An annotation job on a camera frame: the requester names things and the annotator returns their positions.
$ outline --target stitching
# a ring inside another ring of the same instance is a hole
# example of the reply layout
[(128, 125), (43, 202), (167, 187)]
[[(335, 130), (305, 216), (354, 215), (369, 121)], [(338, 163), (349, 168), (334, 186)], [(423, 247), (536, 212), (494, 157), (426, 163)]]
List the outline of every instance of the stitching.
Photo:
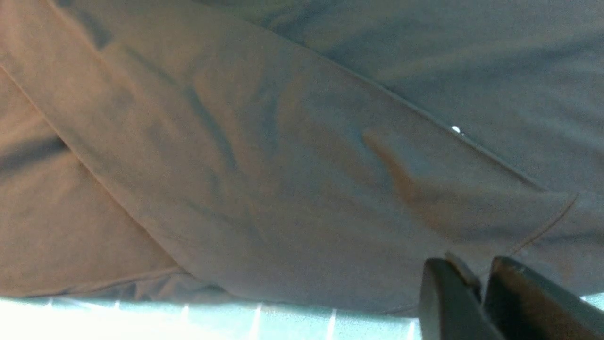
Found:
[[(54, 13), (55, 16), (57, 16), (59, 18), (59, 21), (65, 25), (70, 31), (73, 31), (73, 28), (71, 27), (71, 25), (69, 25), (66, 21), (65, 18), (60, 14), (60, 12), (58, 12), (58, 10), (49, 3), (49, 0), (46, 0), (45, 3), (51, 7), (52, 12)], [(203, 5), (203, 4), (198, 4), (202, 7), (206, 7), (206, 8), (211, 8), (209, 6)], [(389, 89), (385, 88), (383, 85), (369, 79), (366, 78), (356, 72), (354, 72), (353, 70), (350, 70), (334, 61), (332, 61), (331, 59), (323, 56), (322, 54), (319, 54), (313, 50), (311, 50), (310, 48), (304, 46), (304, 45), (300, 45), (296, 42), (293, 42), (289, 39), (284, 38), (283, 36), (280, 36), (277, 33), (274, 33), (273, 31), (258, 26), (258, 25), (254, 25), (246, 20), (240, 19), (236, 16), (233, 15), (227, 15), (229, 16), (231, 19), (233, 20), (237, 20), (240, 22), (244, 22), (250, 26), (253, 26), (256, 29), (265, 31), (275, 37), (278, 37), (279, 39), (282, 39), (286, 42), (288, 42), (289, 44), (295, 46), (296, 48), (300, 48), (300, 49), (304, 49), (306, 53), (309, 54), (309, 56), (313, 56), (313, 57), (317, 57), (331, 65), (333, 65), (335, 68), (342, 70), (343, 72), (352, 75), (353, 77), (361, 80), (362, 82), (370, 85), (371, 87), (380, 90), (382, 92), (384, 92), (388, 97), (392, 98), (393, 100), (407, 106), (407, 108), (411, 109), (412, 112), (416, 113), (417, 115), (423, 117), (424, 119), (428, 120), (429, 122), (433, 123), (434, 125), (440, 127), (441, 129), (444, 129), (450, 136), (453, 136), (455, 138), (457, 138), (458, 140), (462, 141), (462, 143), (464, 143), (465, 145), (469, 146), (470, 148), (476, 150), (479, 154), (482, 154), (483, 156), (486, 156), (487, 158), (491, 159), (493, 162), (495, 162), (496, 164), (499, 164), (500, 166), (502, 166), (504, 169), (508, 170), (509, 172), (511, 172), (512, 174), (514, 174), (515, 176), (517, 176), (518, 178), (524, 180), (525, 182), (531, 184), (533, 187), (535, 187), (536, 189), (542, 190), (542, 191), (549, 191), (549, 189), (543, 185), (542, 183), (539, 183), (537, 180), (535, 180), (534, 178), (531, 178), (531, 176), (525, 174), (524, 172), (520, 171), (519, 169), (514, 168), (512, 165), (508, 164), (506, 161), (504, 161), (502, 158), (500, 158), (499, 156), (495, 155), (493, 152), (491, 152), (490, 150), (486, 149), (485, 147), (477, 144), (475, 141), (467, 138), (466, 136), (462, 136), (461, 134), (457, 134), (456, 132), (454, 132), (452, 129), (450, 129), (449, 125), (445, 124), (444, 122), (442, 122), (441, 120), (439, 120), (438, 118), (436, 118), (435, 116), (433, 116), (432, 114), (430, 114), (429, 112), (427, 112), (426, 110), (421, 109), (420, 107), (418, 107), (417, 105), (412, 104), (410, 101), (398, 96), (397, 94), (393, 93), (392, 91), (390, 91)], [(84, 45), (87, 46), (87, 48), (92, 52), (92, 55), (96, 58), (99, 59), (100, 62), (105, 66), (105, 68), (108, 69), (108, 72), (112, 73), (113, 75), (116, 75), (115, 70), (112, 70), (111, 67), (109, 67), (109, 65), (106, 64), (105, 60), (98, 54), (98, 51), (86, 40), (84, 39), (82, 36), (80, 36), (79, 34), (74, 34), (73, 32), (71, 32), (72, 35), (74, 36), (78, 36), (78, 39), (80, 40), (80, 42), (84, 43)], [(122, 79), (123, 77), (121, 77), (121, 75), (118, 76), (121, 80), (125, 80), (129, 85), (129, 79)]]
[[(551, 228), (553, 228), (555, 225), (557, 225), (557, 223), (567, 214), (567, 212), (569, 212), (571, 210), (571, 208), (573, 207), (573, 205), (575, 204), (575, 202), (577, 201), (578, 198), (579, 198), (578, 193), (573, 194), (571, 196), (571, 198), (568, 199), (566, 204), (564, 204), (562, 206), (562, 208), (560, 209), (560, 212), (558, 214), (553, 215), (553, 217), (550, 218), (543, 226), (541, 226), (540, 228), (537, 228), (535, 231), (533, 231), (531, 234), (526, 236), (524, 239), (517, 242), (514, 246), (510, 247), (509, 250), (506, 252), (506, 254), (507, 254), (506, 256), (512, 257), (512, 256), (516, 255), (520, 250), (531, 245), (539, 237), (543, 236), (543, 234), (545, 234), (546, 232), (551, 230)], [(483, 275), (488, 274), (490, 272), (490, 267), (491, 267), (490, 263), (488, 265), (484, 266), (479, 271), (478, 276), (482, 277)]]

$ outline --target gray cloth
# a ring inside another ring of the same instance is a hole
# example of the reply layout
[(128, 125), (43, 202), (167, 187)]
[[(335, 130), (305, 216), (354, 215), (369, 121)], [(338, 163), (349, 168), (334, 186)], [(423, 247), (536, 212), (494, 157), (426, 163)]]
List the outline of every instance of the gray cloth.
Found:
[(228, 3), (1, 2), (0, 128), (28, 106), (46, 135), (0, 139), (3, 199), (31, 204), (2, 205), (0, 293), (167, 269), (397, 312), (447, 250), (604, 290), (604, 4)]

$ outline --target teal surface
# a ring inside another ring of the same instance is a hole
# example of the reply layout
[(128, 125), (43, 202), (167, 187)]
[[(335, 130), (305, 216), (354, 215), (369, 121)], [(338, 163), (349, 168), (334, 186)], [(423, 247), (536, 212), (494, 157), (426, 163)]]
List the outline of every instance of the teal surface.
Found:
[[(583, 298), (604, 310), (604, 293)], [(0, 299), (5, 338), (420, 340), (416, 319), (277, 304)]]

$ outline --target gray fabric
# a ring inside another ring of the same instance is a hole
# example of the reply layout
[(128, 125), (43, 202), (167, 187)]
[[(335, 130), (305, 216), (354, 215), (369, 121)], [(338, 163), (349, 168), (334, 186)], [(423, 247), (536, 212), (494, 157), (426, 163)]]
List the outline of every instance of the gray fabric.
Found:
[(395, 312), (450, 250), (603, 290), (603, 5), (475, 2), (5, 0), (0, 62), (200, 283)]

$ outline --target fabric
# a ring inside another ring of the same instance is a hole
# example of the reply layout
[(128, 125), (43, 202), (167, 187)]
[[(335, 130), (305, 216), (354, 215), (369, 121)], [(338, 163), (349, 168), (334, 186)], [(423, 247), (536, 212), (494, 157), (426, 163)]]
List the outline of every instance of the fabric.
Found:
[(445, 251), (604, 290), (600, 2), (0, 3), (0, 294), (399, 312)]

